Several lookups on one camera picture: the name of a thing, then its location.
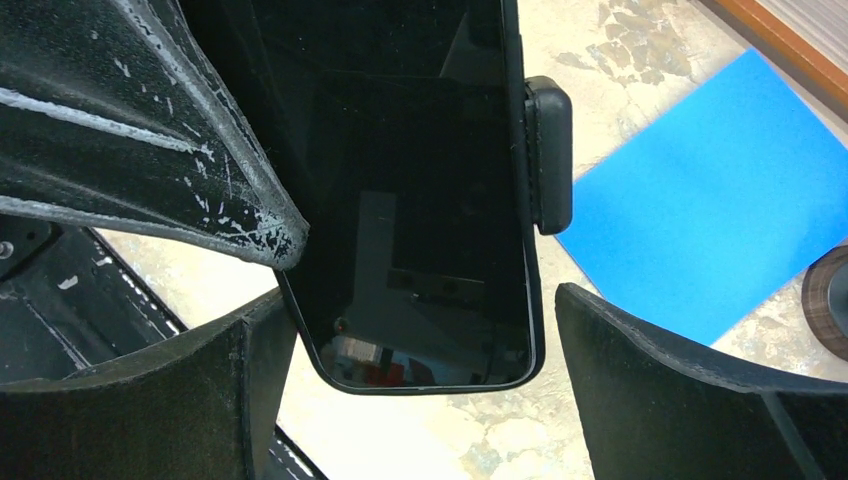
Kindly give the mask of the black round-base phone stand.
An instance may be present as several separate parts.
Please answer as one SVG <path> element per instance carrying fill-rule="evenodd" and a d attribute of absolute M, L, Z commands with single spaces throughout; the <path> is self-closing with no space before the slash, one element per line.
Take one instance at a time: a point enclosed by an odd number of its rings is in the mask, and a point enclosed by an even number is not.
<path fill-rule="evenodd" d="M 525 80 L 525 129 L 533 222 L 542 235 L 565 231 L 573 215 L 573 108 L 550 77 Z"/>

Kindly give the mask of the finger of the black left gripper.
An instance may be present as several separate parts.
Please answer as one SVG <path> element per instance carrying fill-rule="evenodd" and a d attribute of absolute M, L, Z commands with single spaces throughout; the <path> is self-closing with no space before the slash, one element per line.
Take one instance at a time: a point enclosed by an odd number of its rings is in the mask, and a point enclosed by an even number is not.
<path fill-rule="evenodd" d="M 309 230 L 175 1 L 2 3 L 1 210 L 277 270 Z"/>

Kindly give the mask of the black smartphone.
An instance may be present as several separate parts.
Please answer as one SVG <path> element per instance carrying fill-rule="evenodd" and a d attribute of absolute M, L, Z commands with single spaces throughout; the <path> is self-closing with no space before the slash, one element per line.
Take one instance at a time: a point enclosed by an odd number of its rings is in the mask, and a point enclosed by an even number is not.
<path fill-rule="evenodd" d="M 513 388 L 544 361 L 513 1 L 184 1 L 309 223 L 276 277 L 359 395 Z"/>

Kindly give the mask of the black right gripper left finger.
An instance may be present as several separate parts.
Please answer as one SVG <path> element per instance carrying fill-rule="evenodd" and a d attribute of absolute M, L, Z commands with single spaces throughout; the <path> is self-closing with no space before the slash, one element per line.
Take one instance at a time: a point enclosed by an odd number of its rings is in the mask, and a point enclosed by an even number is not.
<path fill-rule="evenodd" d="M 271 291 L 60 380 L 1 389 L 5 479 L 264 479 L 296 337 Z"/>

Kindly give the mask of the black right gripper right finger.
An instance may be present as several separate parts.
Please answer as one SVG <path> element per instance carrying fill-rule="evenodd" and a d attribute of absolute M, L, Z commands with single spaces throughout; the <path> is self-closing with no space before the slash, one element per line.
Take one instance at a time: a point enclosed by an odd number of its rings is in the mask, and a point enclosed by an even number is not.
<path fill-rule="evenodd" d="M 555 311 L 598 479 L 843 479 L 847 387 L 752 363 L 584 288 Z"/>

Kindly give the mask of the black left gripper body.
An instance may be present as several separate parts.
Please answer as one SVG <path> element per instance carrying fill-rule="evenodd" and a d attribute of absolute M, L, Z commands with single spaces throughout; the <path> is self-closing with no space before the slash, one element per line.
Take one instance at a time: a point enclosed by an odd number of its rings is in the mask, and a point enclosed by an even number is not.
<path fill-rule="evenodd" d="M 2 383 L 60 380 L 186 329 L 93 230 L 2 216 Z"/>

